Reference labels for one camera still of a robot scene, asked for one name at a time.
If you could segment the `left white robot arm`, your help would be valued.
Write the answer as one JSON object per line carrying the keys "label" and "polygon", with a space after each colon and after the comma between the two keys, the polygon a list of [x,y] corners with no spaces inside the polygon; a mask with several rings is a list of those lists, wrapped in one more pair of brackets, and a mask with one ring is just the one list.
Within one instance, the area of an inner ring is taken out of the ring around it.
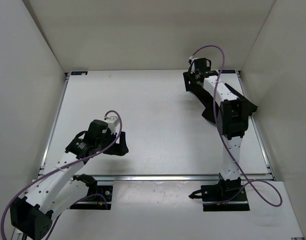
{"label": "left white robot arm", "polygon": [[41,240],[53,222],[78,200],[97,195],[94,177],[74,178],[90,158],[99,153],[124,156],[129,152],[122,123],[116,116],[93,120],[88,130],[79,132],[65,148],[68,157],[60,159],[52,171],[40,177],[23,197],[10,205],[11,224],[33,240]]}

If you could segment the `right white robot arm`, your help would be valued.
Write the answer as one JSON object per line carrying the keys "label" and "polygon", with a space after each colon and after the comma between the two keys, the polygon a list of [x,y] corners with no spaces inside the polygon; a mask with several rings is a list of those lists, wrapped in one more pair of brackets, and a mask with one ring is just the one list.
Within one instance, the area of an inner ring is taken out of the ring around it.
{"label": "right white robot arm", "polygon": [[190,67],[185,73],[185,88],[204,105],[202,116],[214,123],[223,137],[223,168],[217,187],[217,196],[229,200],[241,187],[240,148],[248,129],[250,102],[218,78],[211,70],[211,61],[206,58],[189,59]]}

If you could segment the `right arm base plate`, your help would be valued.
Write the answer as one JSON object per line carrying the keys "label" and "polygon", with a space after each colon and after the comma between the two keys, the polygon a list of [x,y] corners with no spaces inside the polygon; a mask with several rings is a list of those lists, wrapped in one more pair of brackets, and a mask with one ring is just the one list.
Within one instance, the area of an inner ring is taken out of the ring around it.
{"label": "right arm base plate", "polygon": [[202,185],[189,195],[190,199],[201,199],[203,212],[246,212],[250,210],[243,185],[239,189],[224,190],[219,184]]}

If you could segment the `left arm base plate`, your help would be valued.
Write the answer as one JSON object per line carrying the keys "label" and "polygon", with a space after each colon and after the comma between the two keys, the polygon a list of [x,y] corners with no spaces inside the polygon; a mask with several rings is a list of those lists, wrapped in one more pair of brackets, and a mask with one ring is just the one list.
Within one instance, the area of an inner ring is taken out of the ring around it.
{"label": "left arm base plate", "polygon": [[113,185],[100,185],[89,188],[86,196],[73,204],[70,210],[111,210]]}

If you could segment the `black pleated skirt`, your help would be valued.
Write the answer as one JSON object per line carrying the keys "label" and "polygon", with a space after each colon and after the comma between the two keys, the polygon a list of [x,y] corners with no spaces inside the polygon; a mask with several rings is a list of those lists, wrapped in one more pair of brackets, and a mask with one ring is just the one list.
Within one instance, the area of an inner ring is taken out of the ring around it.
{"label": "black pleated skirt", "polygon": [[[202,86],[197,84],[196,81],[193,80],[193,77],[191,74],[187,71],[183,73],[184,83],[185,83],[185,89],[187,92],[193,93],[198,100],[203,104],[205,107],[205,110],[202,113],[202,117],[206,119],[207,121],[215,124],[215,118],[213,114],[213,97],[212,95],[207,92]],[[240,99],[245,99],[249,103],[249,110],[247,113],[249,116],[251,116],[254,112],[257,111],[258,107],[250,102],[247,98],[245,98],[241,93],[239,93],[237,90],[235,90],[232,86],[225,83],[225,86],[237,97]]]}

